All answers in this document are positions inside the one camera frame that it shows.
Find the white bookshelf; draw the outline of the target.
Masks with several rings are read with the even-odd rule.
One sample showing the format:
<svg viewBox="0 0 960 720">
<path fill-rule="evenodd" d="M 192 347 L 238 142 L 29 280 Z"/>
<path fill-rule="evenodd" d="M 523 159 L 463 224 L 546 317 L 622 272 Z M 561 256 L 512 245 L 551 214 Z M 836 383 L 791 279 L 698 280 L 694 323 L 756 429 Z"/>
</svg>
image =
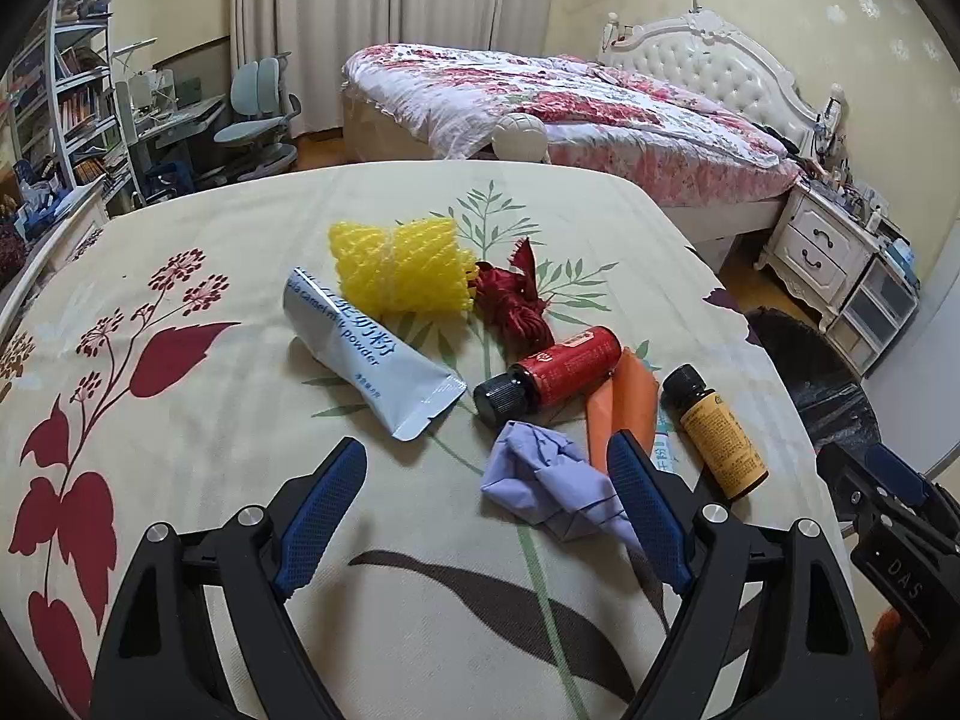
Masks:
<svg viewBox="0 0 960 720">
<path fill-rule="evenodd" d="M 49 0 L 3 82 L 16 162 L 53 187 L 101 181 L 106 202 L 139 199 L 112 68 L 112 0 Z"/>
</svg>

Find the orange paper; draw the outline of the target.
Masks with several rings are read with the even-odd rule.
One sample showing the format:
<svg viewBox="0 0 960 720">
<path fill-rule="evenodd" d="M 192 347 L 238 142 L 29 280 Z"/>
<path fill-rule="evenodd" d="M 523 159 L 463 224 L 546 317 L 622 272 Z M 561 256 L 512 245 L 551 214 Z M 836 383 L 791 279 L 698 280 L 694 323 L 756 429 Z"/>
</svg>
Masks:
<svg viewBox="0 0 960 720">
<path fill-rule="evenodd" d="M 612 376 L 587 397 L 590 466 L 607 473 L 607 444 L 619 431 L 630 431 L 641 449 L 652 455 L 658 411 L 659 382 L 633 351 L 625 349 Z"/>
</svg>

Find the study desk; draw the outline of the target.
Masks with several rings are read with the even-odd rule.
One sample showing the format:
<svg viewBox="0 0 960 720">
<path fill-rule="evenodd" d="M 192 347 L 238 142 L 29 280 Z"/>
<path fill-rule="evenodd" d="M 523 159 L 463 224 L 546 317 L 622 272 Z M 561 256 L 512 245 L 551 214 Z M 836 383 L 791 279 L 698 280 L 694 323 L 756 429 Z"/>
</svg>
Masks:
<svg viewBox="0 0 960 720">
<path fill-rule="evenodd" d="M 226 107 L 226 96 L 217 94 L 167 114 L 139 115 L 135 112 L 130 83 L 114 83 L 116 117 L 127 154 L 133 183 L 142 200 L 149 197 L 146 173 L 155 165 L 151 153 L 199 135 L 217 120 Z"/>
</svg>

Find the white round bedpost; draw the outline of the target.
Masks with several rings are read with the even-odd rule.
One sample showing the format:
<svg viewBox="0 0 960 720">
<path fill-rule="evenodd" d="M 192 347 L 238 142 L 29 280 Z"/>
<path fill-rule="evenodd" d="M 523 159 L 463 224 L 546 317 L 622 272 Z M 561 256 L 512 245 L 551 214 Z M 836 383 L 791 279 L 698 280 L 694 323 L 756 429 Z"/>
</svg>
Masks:
<svg viewBox="0 0 960 720">
<path fill-rule="evenodd" d="M 500 161 L 548 163 L 548 137 L 544 122 L 524 112 L 505 114 L 494 124 L 491 148 Z"/>
</svg>

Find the yellow foam net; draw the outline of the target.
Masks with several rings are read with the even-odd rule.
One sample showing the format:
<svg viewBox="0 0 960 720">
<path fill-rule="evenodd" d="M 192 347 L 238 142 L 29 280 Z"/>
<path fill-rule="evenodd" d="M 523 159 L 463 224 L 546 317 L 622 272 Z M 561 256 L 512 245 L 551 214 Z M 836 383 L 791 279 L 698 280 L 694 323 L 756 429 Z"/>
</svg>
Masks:
<svg viewBox="0 0 960 720">
<path fill-rule="evenodd" d="M 337 221 L 329 229 L 340 294 L 364 314 L 462 314 L 473 305 L 477 257 L 451 218 L 394 226 Z"/>
</svg>

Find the blue-grey desk chair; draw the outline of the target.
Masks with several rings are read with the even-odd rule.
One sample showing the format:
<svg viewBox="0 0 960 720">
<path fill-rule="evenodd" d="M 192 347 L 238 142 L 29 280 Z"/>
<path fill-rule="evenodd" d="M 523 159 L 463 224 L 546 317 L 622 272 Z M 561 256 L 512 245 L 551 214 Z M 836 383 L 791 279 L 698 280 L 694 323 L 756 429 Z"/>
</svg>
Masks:
<svg viewBox="0 0 960 720">
<path fill-rule="evenodd" d="M 238 120 L 215 133 L 215 142 L 238 153 L 224 166 L 228 184 L 278 176 L 291 169 L 298 149 L 290 125 L 302 111 L 301 101 L 285 85 L 288 52 L 267 55 L 236 70 L 229 104 Z"/>
</svg>

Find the plastic drawer unit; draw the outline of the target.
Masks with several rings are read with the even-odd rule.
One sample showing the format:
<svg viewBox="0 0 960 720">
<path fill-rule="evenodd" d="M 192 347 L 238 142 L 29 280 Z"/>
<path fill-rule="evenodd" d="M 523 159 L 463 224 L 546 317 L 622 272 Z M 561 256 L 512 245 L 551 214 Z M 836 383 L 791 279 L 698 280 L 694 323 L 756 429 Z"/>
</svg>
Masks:
<svg viewBox="0 0 960 720">
<path fill-rule="evenodd" d="M 827 330 L 827 340 L 860 379 L 867 376 L 907 328 L 918 289 L 887 252 L 872 257 Z"/>
</svg>

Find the black trash bin with liner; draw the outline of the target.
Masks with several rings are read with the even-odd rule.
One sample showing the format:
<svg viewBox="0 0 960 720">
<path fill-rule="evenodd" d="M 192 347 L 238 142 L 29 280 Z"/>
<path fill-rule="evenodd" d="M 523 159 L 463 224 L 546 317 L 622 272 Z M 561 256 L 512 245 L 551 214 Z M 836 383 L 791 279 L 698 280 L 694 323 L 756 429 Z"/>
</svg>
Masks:
<svg viewBox="0 0 960 720">
<path fill-rule="evenodd" d="M 768 307 L 750 310 L 747 322 L 750 340 L 773 361 L 815 450 L 838 444 L 861 460 L 880 442 L 866 390 L 815 328 Z"/>
</svg>

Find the white two-drawer nightstand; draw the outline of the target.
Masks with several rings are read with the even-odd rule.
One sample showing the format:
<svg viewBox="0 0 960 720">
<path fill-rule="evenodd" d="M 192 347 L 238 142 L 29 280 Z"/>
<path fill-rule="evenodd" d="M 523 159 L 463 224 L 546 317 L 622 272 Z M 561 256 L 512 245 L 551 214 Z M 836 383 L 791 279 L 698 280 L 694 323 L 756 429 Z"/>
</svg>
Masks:
<svg viewBox="0 0 960 720">
<path fill-rule="evenodd" d="M 769 266 L 794 301 L 817 312 L 818 330 L 827 332 L 877 252 L 874 234 L 800 181 L 754 268 Z"/>
</svg>

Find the lavender paper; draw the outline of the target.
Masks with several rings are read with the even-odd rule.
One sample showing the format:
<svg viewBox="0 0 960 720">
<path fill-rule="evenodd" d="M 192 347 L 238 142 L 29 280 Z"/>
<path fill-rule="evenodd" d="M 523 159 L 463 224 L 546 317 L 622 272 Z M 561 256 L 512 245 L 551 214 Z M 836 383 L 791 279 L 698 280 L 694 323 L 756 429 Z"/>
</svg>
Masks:
<svg viewBox="0 0 960 720">
<path fill-rule="evenodd" d="M 605 533 L 643 555 L 612 481 L 565 434 L 510 421 L 494 441 L 480 481 L 483 496 L 558 541 Z"/>
</svg>

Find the beige curtains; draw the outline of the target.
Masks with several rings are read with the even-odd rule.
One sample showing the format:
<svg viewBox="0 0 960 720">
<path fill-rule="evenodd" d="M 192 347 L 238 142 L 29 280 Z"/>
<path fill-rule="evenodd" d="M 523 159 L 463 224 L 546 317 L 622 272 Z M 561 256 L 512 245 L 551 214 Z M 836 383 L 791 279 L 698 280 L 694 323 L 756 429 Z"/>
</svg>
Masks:
<svg viewBox="0 0 960 720">
<path fill-rule="evenodd" d="M 285 54 L 285 82 L 302 104 L 291 133 L 343 124 L 348 57 L 368 46 L 418 43 L 539 54 L 550 0 L 231 0 L 236 67 Z"/>
</svg>

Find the floral cream tablecloth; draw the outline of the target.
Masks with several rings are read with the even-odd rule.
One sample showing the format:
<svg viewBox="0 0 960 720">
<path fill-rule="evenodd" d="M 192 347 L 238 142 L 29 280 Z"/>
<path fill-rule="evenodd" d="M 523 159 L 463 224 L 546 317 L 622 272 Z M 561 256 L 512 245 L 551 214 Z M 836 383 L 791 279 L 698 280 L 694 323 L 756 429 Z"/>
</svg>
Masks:
<svg viewBox="0 0 960 720">
<path fill-rule="evenodd" d="M 679 602 L 608 533 L 494 504 L 473 387 L 514 355 L 478 310 L 382 314 L 330 356 L 288 281 L 338 293 L 348 226 L 432 221 L 473 263 L 534 254 L 557 340 L 605 328 L 716 388 L 768 476 L 745 522 L 843 536 L 773 361 L 693 242 L 630 182 L 544 164 L 327 167 L 110 220 L 11 312 L 2 346 L 5 715 L 88 715 L 146 528 L 221 527 L 343 439 L 368 471 L 288 614 L 352 718 L 615 718 Z"/>
</svg>

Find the silver milk powder sachet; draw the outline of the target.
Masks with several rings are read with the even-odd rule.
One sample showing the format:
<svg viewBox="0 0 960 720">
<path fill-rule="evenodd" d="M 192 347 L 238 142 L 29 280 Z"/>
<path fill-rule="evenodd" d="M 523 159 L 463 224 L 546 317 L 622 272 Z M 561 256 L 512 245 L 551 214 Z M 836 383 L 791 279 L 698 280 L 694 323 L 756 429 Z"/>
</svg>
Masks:
<svg viewBox="0 0 960 720">
<path fill-rule="evenodd" d="M 423 434 L 466 391 L 451 369 L 413 349 L 299 266 L 286 280 L 281 304 L 311 356 L 356 388 L 400 442 Z"/>
</svg>

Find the white tufted headboard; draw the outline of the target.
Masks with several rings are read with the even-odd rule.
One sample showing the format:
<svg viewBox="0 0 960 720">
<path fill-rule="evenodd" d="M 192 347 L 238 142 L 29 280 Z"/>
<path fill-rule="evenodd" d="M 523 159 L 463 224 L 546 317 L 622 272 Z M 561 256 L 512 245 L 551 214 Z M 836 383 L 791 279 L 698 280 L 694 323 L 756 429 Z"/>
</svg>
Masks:
<svg viewBox="0 0 960 720">
<path fill-rule="evenodd" d="M 825 158 L 843 122 L 846 94 L 841 86 L 832 86 L 827 104 L 814 109 L 800 96 L 792 70 L 709 8 L 646 25 L 629 25 L 610 13 L 599 60 L 713 99 L 755 125 L 771 128 L 807 158 Z"/>
</svg>

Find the dark red ribbon bundle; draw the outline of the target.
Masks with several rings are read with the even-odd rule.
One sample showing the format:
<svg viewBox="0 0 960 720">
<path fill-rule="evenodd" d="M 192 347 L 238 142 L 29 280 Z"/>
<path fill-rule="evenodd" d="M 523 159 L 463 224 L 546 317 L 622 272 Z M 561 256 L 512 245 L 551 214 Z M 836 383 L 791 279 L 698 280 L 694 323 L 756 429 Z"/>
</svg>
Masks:
<svg viewBox="0 0 960 720">
<path fill-rule="evenodd" d="M 508 268 L 478 262 L 473 286 L 483 320 L 521 358 L 555 344 L 545 320 L 548 301 L 537 288 L 537 262 L 529 238 L 516 244 Z"/>
</svg>

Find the teal white sachet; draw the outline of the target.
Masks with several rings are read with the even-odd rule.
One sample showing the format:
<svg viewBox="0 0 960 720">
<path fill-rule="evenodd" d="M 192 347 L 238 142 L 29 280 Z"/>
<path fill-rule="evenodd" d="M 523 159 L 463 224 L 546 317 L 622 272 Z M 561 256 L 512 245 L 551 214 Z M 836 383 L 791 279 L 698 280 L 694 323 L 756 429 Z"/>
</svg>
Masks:
<svg viewBox="0 0 960 720">
<path fill-rule="evenodd" d="M 674 473 L 675 460 L 672 452 L 672 424 L 670 419 L 659 411 L 656 418 L 656 429 L 654 429 L 654 440 L 652 441 L 651 461 L 652 465 L 658 468 L 659 472 Z"/>
</svg>

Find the bed with floral quilt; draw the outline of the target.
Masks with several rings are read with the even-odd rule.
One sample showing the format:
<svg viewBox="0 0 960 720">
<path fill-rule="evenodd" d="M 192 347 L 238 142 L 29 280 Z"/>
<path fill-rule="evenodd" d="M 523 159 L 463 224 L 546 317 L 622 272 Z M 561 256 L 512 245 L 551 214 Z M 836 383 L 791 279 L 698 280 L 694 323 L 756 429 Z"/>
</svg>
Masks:
<svg viewBox="0 0 960 720">
<path fill-rule="evenodd" d="M 496 158 L 494 124 L 535 115 L 549 163 L 637 185 L 715 260 L 740 234 L 775 226 L 815 160 L 713 99 L 599 54 L 379 44 L 345 62 L 342 107 L 345 143 L 360 161 Z"/>
</svg>

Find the yellow small bottle black cap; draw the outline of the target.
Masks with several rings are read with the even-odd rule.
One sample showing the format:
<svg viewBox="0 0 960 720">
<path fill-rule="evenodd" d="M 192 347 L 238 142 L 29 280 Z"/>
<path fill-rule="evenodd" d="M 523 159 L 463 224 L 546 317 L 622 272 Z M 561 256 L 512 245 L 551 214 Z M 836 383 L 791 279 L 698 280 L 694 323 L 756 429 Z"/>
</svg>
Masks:
<svg viewBox="0 0 960 720">
<path fill-rule="evenodd" d="M 729 502 L 747 496 L 768 478 L 757 447 L 692 364 L 670 372 L 662 383 L 662 399 Z"/>
</svg>

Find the red small bottle black cap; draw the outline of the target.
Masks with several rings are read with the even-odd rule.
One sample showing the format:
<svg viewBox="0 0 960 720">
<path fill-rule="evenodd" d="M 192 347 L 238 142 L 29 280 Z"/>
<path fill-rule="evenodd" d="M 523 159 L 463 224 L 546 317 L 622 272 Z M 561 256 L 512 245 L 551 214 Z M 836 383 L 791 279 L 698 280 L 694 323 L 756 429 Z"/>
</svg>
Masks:
<svg viewBox="0 0 960 720">
<path fill-rule="evenodd" d="M 550 348 L 519 359 L 473 389 L 478 417 L 490 427 L 537 415 L 579 395 L 615 369 L 622 345 L 605 327 L 590 327 Z"/>
</svg>

